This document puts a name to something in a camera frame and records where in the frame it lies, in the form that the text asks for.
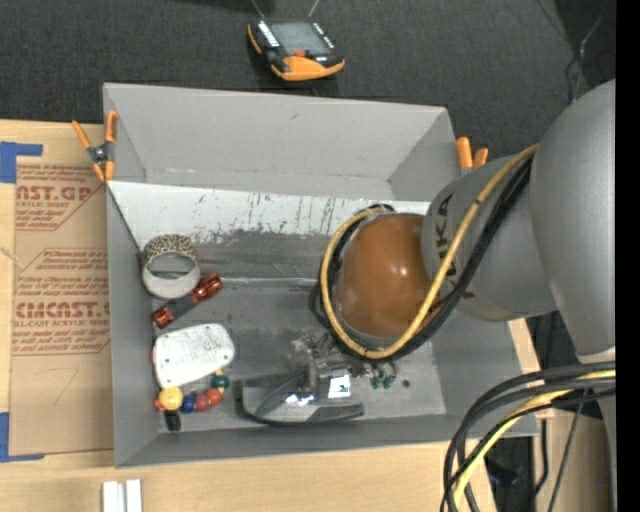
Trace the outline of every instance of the blue tape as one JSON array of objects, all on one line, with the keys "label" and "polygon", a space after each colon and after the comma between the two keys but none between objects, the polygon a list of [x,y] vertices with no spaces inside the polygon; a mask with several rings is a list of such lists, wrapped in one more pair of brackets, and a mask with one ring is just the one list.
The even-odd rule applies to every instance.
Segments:
[{"label": "blue tape", "polygon": [[19,455],[9,457],[9,413],[0,413],[0,463],[19,460],[39,460],[44,455]]},{"label": "blue tape", "polygon": [[42,156],[42,144],[0,142],[0,183],[16,182],[18,156]]}]

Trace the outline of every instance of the yellow bead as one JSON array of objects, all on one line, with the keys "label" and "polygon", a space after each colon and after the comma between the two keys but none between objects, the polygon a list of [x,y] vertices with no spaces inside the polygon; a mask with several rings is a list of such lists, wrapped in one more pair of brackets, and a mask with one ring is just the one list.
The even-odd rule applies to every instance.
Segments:
[{"label": "yellow bead", "polygon": [[180,388],[177,388],[177,387],[164,388],[162,391],[160,391],[160,394],[158,395],[158,400],[160,401],[160,404],[167,411],[175,411],[179,409],[180,406],[182,405],[182,399],[183,399],[182,391],[180,390]]}]

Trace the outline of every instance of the leopard print tape roll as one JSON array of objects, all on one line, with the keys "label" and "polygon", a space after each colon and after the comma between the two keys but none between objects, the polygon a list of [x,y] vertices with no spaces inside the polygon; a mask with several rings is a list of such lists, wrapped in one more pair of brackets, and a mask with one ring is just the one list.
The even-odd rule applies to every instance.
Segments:
[{"label": "leopard print tape roll", "polygon": [[[166,254],[178,254],[189,258],[193,268],[177,278],[167,279],[154,275],[149,265],[158,257]],[[147,290],[161,299],[171,300],[184,297],[198,284],[200,267],[198,254],[189,237],[178,234],[160,235],[144,246],[141,256],[142,282]]]}]

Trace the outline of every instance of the red bead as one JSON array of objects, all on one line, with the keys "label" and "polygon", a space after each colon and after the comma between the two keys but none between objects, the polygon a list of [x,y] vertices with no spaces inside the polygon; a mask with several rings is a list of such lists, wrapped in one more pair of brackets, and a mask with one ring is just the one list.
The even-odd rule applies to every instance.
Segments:
[{"label": "red bead", "polygon": [[204,412],[209,409],[209,399],[207,395],[197,395],[196,396],[196,411]]},{"label": "red bead", "polygon": [[222,393],[220,393],[220,390],[218,388],[207,389],[205,394],[207,395],[207,398],[209,399],[211,405],[213,405],[214,407],[216,405],[220,405],[220,403],[222,402]]}]

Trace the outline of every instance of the gray bin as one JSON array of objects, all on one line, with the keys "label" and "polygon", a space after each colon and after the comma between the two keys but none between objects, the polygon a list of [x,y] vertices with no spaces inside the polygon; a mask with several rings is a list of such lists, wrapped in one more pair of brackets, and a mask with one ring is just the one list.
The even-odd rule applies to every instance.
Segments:
[{"label": "gray bin", "polygon": [[[521,373],[508,325],[454,313],[398,362],[389,389],[354,385],[364,416],[273,427],[242,414],[243,379],[287,370],[291,342],[319,324],[307,307],[331,235],[384,201],[426,213],[460,175],[446,109],[371,101],[105,84],[118,113],[107,222],[117,467],[446,441],[490,387]],[[150,363],[160,305],[140,279],[139,252],[158,234],[194,241],[203,273],[225,287],[170,329],[217,322],[236,357],[213,411],[169,432],[153,406]],[[478,425],[484,434],[491,420]],[[535,433],[525,418],[512,435]]]}]

